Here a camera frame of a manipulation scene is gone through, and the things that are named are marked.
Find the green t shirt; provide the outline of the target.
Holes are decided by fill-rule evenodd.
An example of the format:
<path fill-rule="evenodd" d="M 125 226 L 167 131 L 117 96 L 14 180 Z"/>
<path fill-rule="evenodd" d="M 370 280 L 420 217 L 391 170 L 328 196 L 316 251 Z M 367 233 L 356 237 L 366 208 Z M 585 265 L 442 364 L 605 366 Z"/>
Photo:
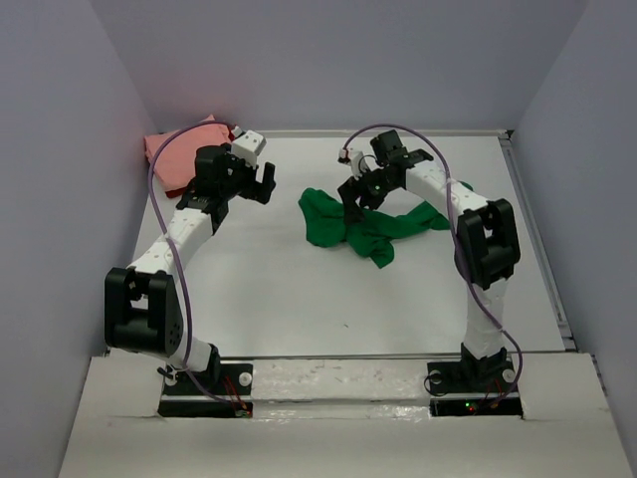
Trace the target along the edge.
<path fill-rule="evenodd" d="M 298 205 L 310 244 L 323 249 L 346 244 L 357 256 L 371 260 L 379 269 L 393 262 L 395 241 L 450 229 L 448 219 L 426 201 L 397 216 L 365 210 L 363 221 L 352 225 L 344 222 L 343 205 L 321 189 L 305 189 Z"/>

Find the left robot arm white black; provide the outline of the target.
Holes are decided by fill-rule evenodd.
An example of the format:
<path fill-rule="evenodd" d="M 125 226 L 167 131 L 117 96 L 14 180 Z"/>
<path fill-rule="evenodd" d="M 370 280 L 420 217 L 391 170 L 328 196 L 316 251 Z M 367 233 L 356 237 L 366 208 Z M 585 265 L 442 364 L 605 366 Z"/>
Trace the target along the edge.
<path fill-rule="evenodd" d="M 276 187 L 275 167 L 258 165 L 266 145 L 253 131 L 230 143 L 197 149 L 195 176 L 161 235 L 125 268 L 105 278 L 105 340 L 112 349 L 144 354 L 186 371 L 194 390 L 220 381 L 218 349 L 194 338 L 192 311 L 181 284 L 188 262 L 219 229 L 235 197 L 261 204 Z"/>

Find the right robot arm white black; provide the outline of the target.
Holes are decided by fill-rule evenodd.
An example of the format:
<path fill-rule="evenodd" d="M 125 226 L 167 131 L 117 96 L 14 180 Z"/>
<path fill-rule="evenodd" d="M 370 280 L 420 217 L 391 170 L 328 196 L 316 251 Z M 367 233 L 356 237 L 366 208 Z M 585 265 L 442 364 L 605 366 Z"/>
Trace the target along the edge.
<path fill-rule="evenodd" d="M 436 398 L 449 394 L 490 394 L 502 400 L 516 391 L 524 361 L 512 360 L 506 346 L 516 340 L 503 325 L 504 296 L 521 260 L 513 205 L 488 199 L 452 175 L 442 151 L 408 149 L 402 127 L 380 124 L 370 146 L 376 166 L 369 167 L 362 151 L 345 143 L 338 162 L 350 169 L 338 194 L 346 224 L 363 221 L 365 211 L 377 209 L 386 196 L 402 189 L 424 200 L 448 221 L 455 267 L 466 285 L 467 320 L 456 361 L 432 362 L 424 379 Z"/>

